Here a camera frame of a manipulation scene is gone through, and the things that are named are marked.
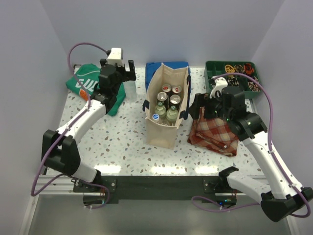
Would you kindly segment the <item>Pocari Sweat bottle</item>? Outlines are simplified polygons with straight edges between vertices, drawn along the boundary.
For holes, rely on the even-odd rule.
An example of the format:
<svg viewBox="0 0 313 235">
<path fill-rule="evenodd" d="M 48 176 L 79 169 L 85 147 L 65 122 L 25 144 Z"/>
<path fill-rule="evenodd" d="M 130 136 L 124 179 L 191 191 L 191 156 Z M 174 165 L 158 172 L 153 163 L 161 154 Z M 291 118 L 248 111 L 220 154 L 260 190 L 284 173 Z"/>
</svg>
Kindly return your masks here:
<svg viewBox="0 0 313 235">
<path fill-rule="evenodd" d="M 124 82 L 124 90 L 125 90 L 126 98 L 130 102 L 135 102 L 136 99 L 137 99 L 137 92 L 136 92 L 135 81 Z"/>
<path fill-rule="evenodd" d="M 155 123 L 159 123 L 159 122 L 160 122 L 159 114 L 153 114 L 153 115 L 152 115 L 152 120 L 153 120 L 153 122 L 155 122 Z"/>
</svg>

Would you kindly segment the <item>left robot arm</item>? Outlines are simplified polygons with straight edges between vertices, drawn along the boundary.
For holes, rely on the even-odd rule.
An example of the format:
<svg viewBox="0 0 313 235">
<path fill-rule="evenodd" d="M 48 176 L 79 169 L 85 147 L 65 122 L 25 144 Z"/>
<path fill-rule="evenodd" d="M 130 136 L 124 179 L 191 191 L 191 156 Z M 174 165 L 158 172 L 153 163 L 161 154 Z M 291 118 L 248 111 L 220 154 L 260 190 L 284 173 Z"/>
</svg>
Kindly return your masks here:
<svg viewBox="0 0 313 235">
<path fill-rule="evenodd" d="M 84 181 L 90 192 L 101 188 L 100 172 L 82 162 L 78 143 L 85 133 L 115 105 L 123 82 L 135 81 L 134 61 L 129 60 L 129 69 L 124 65 L 100 61 L 98 83 L 95 84 L 90 101 L 68 123 L 58 130 L 47 130 L 43 135 L 42 161 L 44 166 L 64 175 Z"/>
</svg>

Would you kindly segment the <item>beige canvas tote bag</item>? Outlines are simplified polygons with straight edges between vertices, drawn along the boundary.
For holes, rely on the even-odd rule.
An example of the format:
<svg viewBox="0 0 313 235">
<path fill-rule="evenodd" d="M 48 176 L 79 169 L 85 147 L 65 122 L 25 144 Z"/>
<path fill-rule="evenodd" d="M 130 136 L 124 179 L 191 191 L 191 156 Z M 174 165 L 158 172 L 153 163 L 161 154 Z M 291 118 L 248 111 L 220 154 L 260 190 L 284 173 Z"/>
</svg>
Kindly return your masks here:
<svg viewBox="0 0 313 235">
<path fill-rule="evenodd" d="M 190 101 L 190 93 L 188 92 L 189 86 L 186 79 L 189 78 L 187 68 L 181 70 L 174 70 L 174 75 L 164 74 L 167 67 L 161 65 L 161 67 L 155 72 L 148 90 L 146 91 L 146 98 L 143 103 L 143 111 L 146 114 L 145 117 L 145 129 L 146 129 L 146 143 L 149 145 L 173 149 L 177 138 L 177 133 L 181 122 L 188 118 L 188 109 Z M 174 125 L 170 125 L 166 119 L 160 118 L 159 123 L 155 123 L 152 120 L 152 115 L 155 114 L 155 107 L 158 103 L 157 94 L 162 92 L 161 87 L 164 84 L 169 84 L 172 87 L 179 85 L 182 87 L 180 93 L 181 102 L 180 105 L 175 105 L 178 110 L 178 117 Z M 168 110 L 172 105 L 169 98 L 172 94 L 167 93 L 168 100 L 163 103 Z"/>
</svg>

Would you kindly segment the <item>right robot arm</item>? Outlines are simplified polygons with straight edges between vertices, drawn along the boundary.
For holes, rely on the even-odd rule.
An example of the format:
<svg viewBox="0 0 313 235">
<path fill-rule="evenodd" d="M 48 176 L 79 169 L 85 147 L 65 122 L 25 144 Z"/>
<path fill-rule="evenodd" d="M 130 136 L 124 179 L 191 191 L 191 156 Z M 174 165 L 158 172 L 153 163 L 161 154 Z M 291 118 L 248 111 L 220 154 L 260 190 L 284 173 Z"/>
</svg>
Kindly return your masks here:
<svg viewBox="0 0 313 235">
<path fill-rule="evenodd" d="M 311 187 L 304 187 L 291 173 L 276 152 L 269 128 L 260 116 L 247 111 L 245 94 L 238 87 L 225 87 L 214 95 L 196 94 L 189 108 L 192 119 L 224 120 L 230 131 L 250 151 L 268 183 L 244 175 L 238 168 L 229 167 L 219 172 L 218 187 L 223 192 L 237 189 L 260 204 L 265 215 L 273 222 L 295 212 L 313 198 Z"/>
</svg>

